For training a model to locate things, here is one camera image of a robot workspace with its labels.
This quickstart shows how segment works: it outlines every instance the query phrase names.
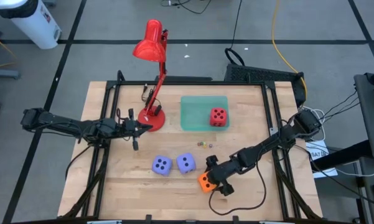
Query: wooden table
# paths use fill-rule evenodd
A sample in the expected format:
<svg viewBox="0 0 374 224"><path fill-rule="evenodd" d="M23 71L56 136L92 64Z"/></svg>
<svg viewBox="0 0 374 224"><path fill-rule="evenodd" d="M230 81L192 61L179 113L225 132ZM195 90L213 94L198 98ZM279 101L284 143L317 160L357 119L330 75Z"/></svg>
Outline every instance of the wooden table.
<svg viewBox="0 0 374 224"><path fill-rule="evenodd" d="M82 120L100 117L105 84L90 83ZM276 83L276 89L282 118L288 119L297 112L291 85L279 82ZM129 108L134 108L134 113L138 114L144 107L141 101L142 90L142 86L121 86L118 103L121 114L127 114ZM227 96L231 126L222 132L183 131L180 126L180 98L185 95ZM166 123L160 130L140 137L139 151L133 151L130 141L115 139L111 142L100 219L143 220L147 214L151 214L155 220L231 220L232 215L238 215L240 220L282 220L271 153L265 154L259 161L268 194L263 206L256 210L218 216L209 209L209 194L204 194L197 182L197 177L206 168L207 156L215 154L219 162L223 162L229 160L228 156L237 150L258 144L268 137L263 96L259 86L164 85L158 98L166 114ZM213 148L198 147L199 141L213 144ZM73 157L85 147L85 142L75 144ZM92 149L86 152L70 168L58 215L69 211L84 191L92 152ZM182 175L175 159L185 152L192 153L197 170ZM153 173L151 166L156 155L173 159L170 176L163 177ZM296 148L291 150L289 156L297 190L313 211L321 216L307 154ZM228 181L233 185L235 193L224 197L217 192L213 196L212 205L219 212L235 207L252 207L262 200L263 186L256 169L244 175L233 175ZM291 216L289 194L287 198ZM95 193L92 194L91 201L89 214L93 213Z"/></svg>

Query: white cable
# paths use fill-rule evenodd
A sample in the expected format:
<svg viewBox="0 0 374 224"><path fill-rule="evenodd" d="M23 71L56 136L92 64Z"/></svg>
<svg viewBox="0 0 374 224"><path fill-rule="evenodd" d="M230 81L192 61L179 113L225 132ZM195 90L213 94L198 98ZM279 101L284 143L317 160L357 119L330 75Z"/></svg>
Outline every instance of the white cable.
<svg viewBox="0 0 374 224"><path fill-rule="evenodd" d="M310 108L308 106L303 106L303 108L307 109L307 110L310 110L312 113L314 113L317 116L317 118L318 118L318 120L319 120L319 122L321 124L323 124L325 122L325 118L324 118L325 117L325 113L322 110L320 110L320 109L312 109L312 108ZM321 131L322 131L322 135L324 136L322 139L311 138L311 140L313 140L313 141L325 141L326 135L325 135L324 125L321 126Z"/></svg>
<svg viewBox="0 0 374 224"><path fill-rule="evenodd" d="M319 149L317 147L309 147L308 146L308 148L313 148L313 149L318 149L318 150L323 151L322 149ZM352 176L355 176L355 177L373 177L374 176L374 173L373 174L349 174L349 173L346 173L346 172L344 172L344 171L342 171L342 170L340 170L338 168L333 168L332 170L323 171L323 172L332 172L333 170L337 170L338 172L341 172L342 174L352 175Z"/></svg>
<svg viewBox="0 0 374 224"><path fill-rule="evenodd" d="M355 177L373 177L374 176L374 173L373 174L367 174L367 175L365 175L365 174L349 174L349 173L346 173L346 172L344 172L344 171L341 171L341 170L339 170L339 169L337 169L337 168L335 168L338 172L341 172L342 174L345 174L345 175L352 175L352 176L355 176Z"/></svg>

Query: black metal frame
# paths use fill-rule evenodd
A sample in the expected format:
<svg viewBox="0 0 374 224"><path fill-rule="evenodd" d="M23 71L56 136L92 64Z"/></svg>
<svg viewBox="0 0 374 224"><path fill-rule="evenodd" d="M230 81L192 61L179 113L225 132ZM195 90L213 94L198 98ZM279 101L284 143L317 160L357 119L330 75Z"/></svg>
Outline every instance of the black metal frame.
<svg viewBox="0 0 374 224"><path fill-rule="evenodd" d="M106 114L107 108L108 108L108 102L109 102L109 99L110 99L110 91L113 88L115 89L115 93L114 93L114 96L113 96L110 118L115 117L115 111L116 111L117 104L118 104L119 90L120 90L121 85L141 85L141 86L143 86L145 84L155 85L156 82L155 81L151 81L151 82L150 81L148 81L148 82L144 82L144 81L125 81L124 77L122 75L119 75L119 74L118 74L118 80L107 81L100 118L105 117L105 114ZM268 95L267 95L267 91L266 91L267 88L269 88L271 90L271 95L272 95L272 99L273 99L273 104L274 104L274 109L275 109L275 114L276 114L278 127L280 127L282 125L281 124L281 113L280 113L279 105L278 105L278 98L276 96L276 89L275 89L275 84L274 84L273 81L272 82L248 82L248 83L247 82L164 82L163 85L219 85L219 86L221 86L221 85L252 85L252 86L260 86L262 94L263 94L263 103L264 103L264 110L265 110L265 113L266 113L268 130L270 130L270 128L273 128L273 122L272 122L272 119L271 119L271 112L270 112L270 107L269 107ZM99 147L94 148L93 157L92 157L92 160L91 160L90 171L89 171L89 176L88 176L88 182L87 182L88 187L89 187L89 185L91 185L94 177L97 175L97 174L95 174L95 171L96 171L96 165L98 163L98 155L99 155L100 149L104 150L104 154L109 155L110 141L107 141L106 144L101 148L99 148ZM288 178L293 183L292 170L291 170L289 156L285 152L284 152L283 156L285 157L284 163L285 163L286 172L288 174ZM108 165L108 156L104 156L101 164L102 163L104 164L104 173L101 175L101 178L98 182L98 188L97 188L96 200L95 200L95 207L94 207L94 212L93 212L93 217L97 218L97 219L98 219L99 214L100 214L101 200L102 200L103 189L104 189L103 185L104 185L104 182L105 182L105 172L106 172L105 170L106 170L106 166ZM278 191L279 191L279 200L280 200L280 204L281 204L281 210L282 210L282 213L283 213L283 219L285 220L285 219L289 218L288 206L286 204L286 198L285 198L283 183L281 182L281 179L279 177L277 177L277 183L278 183ZM301 216L300 216L299 207L298 207L297 203L295 202L295 200L293 198L292 198L292 204L293 204L294 218L300 218ZM89 206L90 206L90 195L85 199L85 202L83 204L82 213L81 213L82 217L87 217Z"/></svg>

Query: translucent green tray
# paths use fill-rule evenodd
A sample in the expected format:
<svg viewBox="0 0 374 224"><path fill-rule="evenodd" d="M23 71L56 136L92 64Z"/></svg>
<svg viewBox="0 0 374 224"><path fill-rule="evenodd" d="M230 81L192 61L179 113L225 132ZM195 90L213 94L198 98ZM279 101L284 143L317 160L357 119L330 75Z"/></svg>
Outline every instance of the translucent green tray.
<svg viewBox="0 0 374 224"><path fill-rule="evenodd" d="M209 124L212 108L224 108L227 111L227 124L224 127L212 127ZM184 131L225 131L230 126L230 112L226 96L182 96L181 128Z"/></svg>

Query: purple die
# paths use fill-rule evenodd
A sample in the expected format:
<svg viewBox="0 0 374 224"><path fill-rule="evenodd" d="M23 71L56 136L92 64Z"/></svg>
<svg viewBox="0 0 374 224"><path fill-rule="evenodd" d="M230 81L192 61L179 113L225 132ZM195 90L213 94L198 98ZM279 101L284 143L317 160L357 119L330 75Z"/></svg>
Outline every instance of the purple die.
<svg viewBox="0 0 374 224"><path fill-rule="evenodd" d="M177 165L182 174L186 174L196 169L195 160L189 152L177 157Z"/></svg>
<svg viewBox="0 0 374 224"><path fill-rule="evenodd" d="M156 156L152 163L152 171L157 174L168 176L172 168L172 159L166 156Z"/></svg>

